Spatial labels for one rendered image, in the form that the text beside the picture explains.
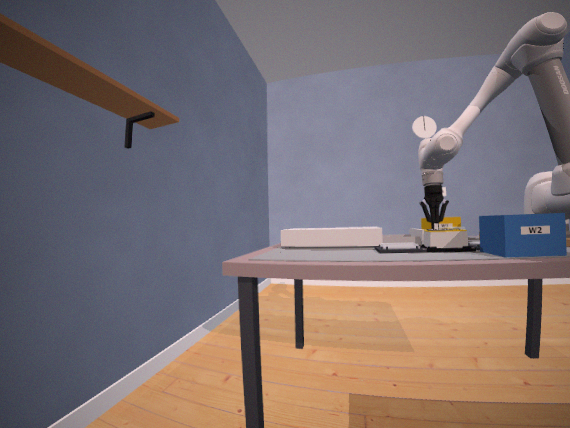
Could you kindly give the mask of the blue open-top bin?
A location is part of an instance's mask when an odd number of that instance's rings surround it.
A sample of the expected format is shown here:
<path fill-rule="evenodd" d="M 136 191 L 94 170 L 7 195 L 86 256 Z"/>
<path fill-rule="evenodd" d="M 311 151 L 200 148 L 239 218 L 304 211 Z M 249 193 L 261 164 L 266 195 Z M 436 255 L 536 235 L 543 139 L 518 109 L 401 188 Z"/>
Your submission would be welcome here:
<path fill-rule="evenodd" d="M 501 257 L 567 256 L 565 213 L 479 216 L 480 252 Z"/>

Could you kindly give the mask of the grey flat work mat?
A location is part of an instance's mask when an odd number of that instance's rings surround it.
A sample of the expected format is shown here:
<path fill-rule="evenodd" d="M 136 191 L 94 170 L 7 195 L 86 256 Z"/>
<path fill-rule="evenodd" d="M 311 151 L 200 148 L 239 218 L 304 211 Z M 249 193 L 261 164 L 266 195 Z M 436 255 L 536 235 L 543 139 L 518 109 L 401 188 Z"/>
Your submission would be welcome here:
<path fill-rule="evenodd" d="M 463 261 L 566 258 L 567 256 L 501 257 L 476 250 L 475 252 L 427 252 L 427 253 L 379 253 L 373 247 L 356 247 L 328 256 L 341 248 L 285 248 L 279 247 L 248 260 L 264 261 L 312 261 L 312 262 L 408 262 L 408 261 Z M 328 257 L 327 257 L 328 256 Z"/>

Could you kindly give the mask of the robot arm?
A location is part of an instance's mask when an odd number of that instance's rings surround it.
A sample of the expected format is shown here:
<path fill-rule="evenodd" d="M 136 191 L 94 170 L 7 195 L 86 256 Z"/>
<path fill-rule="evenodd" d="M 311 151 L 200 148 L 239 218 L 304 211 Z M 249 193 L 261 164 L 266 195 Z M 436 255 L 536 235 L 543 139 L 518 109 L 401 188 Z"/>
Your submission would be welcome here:
<path fill-rule="evenodd" d="M 528 181 L 524 214 L 565 213 L 566 238 L 570 238 L 566 220 L 570 219 L 570 83 L 561 63 L 566 30 L 565 18 L 548 12 L 515 34 L 462 115 L 449 128 L 420 143 L 423 186 L 444 183 L 444 164 L 457 155 L 467 129 L 494 98 L 524 74 L 531 82 L 558 162 L 553 172 L 535 174 Z"/>

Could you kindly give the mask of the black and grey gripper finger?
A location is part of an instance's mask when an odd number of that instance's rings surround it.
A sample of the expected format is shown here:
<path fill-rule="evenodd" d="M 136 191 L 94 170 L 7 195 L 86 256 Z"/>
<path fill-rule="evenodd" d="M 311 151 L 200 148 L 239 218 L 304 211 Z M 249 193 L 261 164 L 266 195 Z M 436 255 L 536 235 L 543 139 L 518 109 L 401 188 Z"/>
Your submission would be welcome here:
<path fill-rule="evenodd" d="M 425 217 L 427 222 L 431 223 L 432 229 L 436 229 L 436 221 L 435 221 L 435 211 L 434 211 L 434 198 L 431 198 L 431 206 L 429 206 L 430 208 L 430 215 L 426 206 L 426 200 L 424 199 L 423 201 L 419 202 L 419 204 L 422 206 Z"/>
<path fill-rule="evenodd" d="M 441 207 L 441 211 L 440 211 L 440 215 L 439 215 L 439 207 L 440 207 L 440 198 L 436 199 L 436 206 L 435 208 L 435 219 L 436 219 L 436 229 L 439 229 L 439 222 L 443 221 L 444 218 L 444 214 L 445 214 L 445 210 L 446 210 L 446 206 L 449 203 L 448 200 L 443 199 L 442 201 L 442 207 Z M 441 217 L 440 217 L 441 216 Z"/>

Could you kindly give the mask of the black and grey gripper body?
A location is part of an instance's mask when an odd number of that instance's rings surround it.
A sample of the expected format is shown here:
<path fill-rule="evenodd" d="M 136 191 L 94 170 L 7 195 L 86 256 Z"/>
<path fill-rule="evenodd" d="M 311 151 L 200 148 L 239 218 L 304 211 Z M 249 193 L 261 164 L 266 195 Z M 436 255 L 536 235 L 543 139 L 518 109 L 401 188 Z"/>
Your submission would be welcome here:
<path fill-rule="evenodd" d="M 424 187 L 424 193 L 426 203 L 431 206 L 431 198 L 434 198 L 434 206 L 436 206 L 436 199 L 440 198 L 440 204 L 443 201 L 444 197 L 442 195 L 442 186 L 441 185 L 429 185 Z M 436 194 L 441 193 L 441 194 Z"/>

